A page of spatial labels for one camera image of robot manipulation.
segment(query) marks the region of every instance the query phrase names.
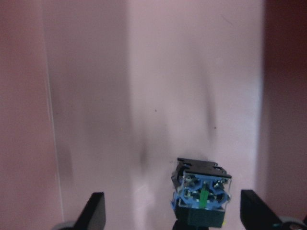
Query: scratch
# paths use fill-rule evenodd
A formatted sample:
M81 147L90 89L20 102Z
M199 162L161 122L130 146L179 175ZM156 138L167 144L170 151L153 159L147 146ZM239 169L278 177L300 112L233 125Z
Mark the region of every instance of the scratch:
M221 17L222 17L226 22L228 22L229 24L231 24L231 25L233 26L232 22L229 21L227 18L225 18L224 15L221 14Z

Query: electronic component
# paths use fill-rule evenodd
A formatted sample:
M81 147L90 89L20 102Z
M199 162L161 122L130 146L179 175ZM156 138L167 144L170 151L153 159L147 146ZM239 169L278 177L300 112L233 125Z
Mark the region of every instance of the electronic component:
M178 158L172 181L171 205L178 219L174 229L180 229L180 223L185 229L222 226L231 182L222 167L215 162Z

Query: blue and black device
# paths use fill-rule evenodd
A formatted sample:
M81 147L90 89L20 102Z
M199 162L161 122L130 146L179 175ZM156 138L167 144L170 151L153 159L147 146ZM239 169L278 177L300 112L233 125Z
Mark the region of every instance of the blue and black device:
M231 175L226 170L215 162L178 158L172 181L171 205L177 218L173 230L222 226L230 200Z

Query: white surface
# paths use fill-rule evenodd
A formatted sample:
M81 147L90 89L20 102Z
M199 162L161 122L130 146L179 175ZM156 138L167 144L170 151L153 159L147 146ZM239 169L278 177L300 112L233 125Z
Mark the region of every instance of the white surface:
M171 229L177 157L233 176L243 229L261 101L262 1L44 1L65 220L105 191L106 230Z

